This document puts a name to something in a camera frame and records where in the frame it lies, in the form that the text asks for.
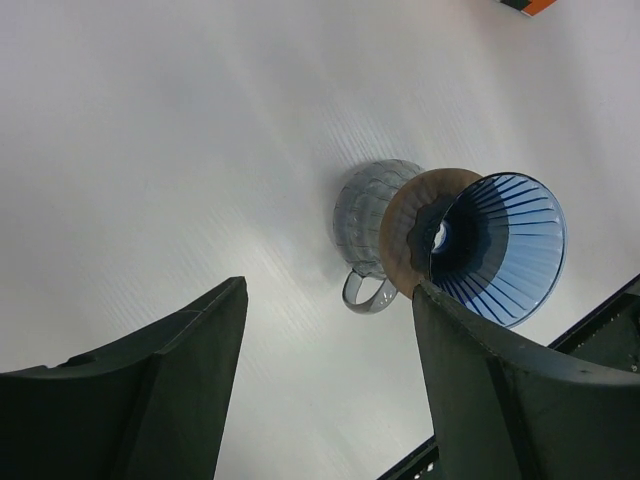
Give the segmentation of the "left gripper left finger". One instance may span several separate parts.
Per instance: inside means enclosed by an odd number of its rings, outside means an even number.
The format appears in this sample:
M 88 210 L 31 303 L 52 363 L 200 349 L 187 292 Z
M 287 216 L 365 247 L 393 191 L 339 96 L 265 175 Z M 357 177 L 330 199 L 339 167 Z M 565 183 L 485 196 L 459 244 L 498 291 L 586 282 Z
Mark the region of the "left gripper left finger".
M 232 277 L 55 366 L 1 376 L 5 479 L 210 479 L 248 309 Z

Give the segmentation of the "blue glass dripper cone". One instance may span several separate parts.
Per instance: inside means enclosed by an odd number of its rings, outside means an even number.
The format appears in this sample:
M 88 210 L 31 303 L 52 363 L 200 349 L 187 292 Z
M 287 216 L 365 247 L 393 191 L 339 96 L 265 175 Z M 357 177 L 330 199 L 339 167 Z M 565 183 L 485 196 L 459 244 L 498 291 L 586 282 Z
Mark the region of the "blue glass dripper cone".
M 407 236 L 415 271 L 505 328 L 528 319 L 550 296 L 567 243 L 557 198 L 515 172 L 482 177 L 421 208 Z

